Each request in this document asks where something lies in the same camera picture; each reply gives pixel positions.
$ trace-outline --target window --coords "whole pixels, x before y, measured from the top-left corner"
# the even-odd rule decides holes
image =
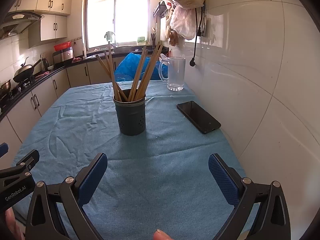
[[[105,49],[105,34],[115,33],[114,44],[134,45],[149,40],[149,0],[85,0],[84,30],[87,51]]]

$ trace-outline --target red basket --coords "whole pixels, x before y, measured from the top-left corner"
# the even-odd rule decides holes
[[[64,42],[64,43],[58,44],[58,45],[53,46],[53,47],[54,47],[55,51],[66,49],[66,48],[71,47],[71,41]]]

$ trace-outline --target black smartphone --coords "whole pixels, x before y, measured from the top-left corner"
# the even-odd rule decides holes
[[[195,101],[178,104],[177,108],[204,134],[221,127],[221,124]]]

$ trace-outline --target blue gripper pad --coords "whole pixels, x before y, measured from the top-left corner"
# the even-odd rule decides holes
[[[236,207],[240,201],[239,190],[236,184],[214,155],[209,157],[208,165],[212,176],[217,182],[228,204]]]
[[[9,151],[9,147],[6,143],[0,145],[0,158]]]
[[[102,154],[98,161],[95,163],[78,191],[78,205],[82,207],[88,204],[92,195],[94,194],[100,180],[103,177],[108,165],[108,159],[105,154]]]

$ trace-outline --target pitcher handle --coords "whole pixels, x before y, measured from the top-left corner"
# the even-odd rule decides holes
[[[166,62],[169,62],[168,59],[163,59],[161,60],[161,63],[159,65],[159,77],[161,78],[162,81],[168,81],[168,78],[164,78],[163,75],[162,75],[162,65]]]

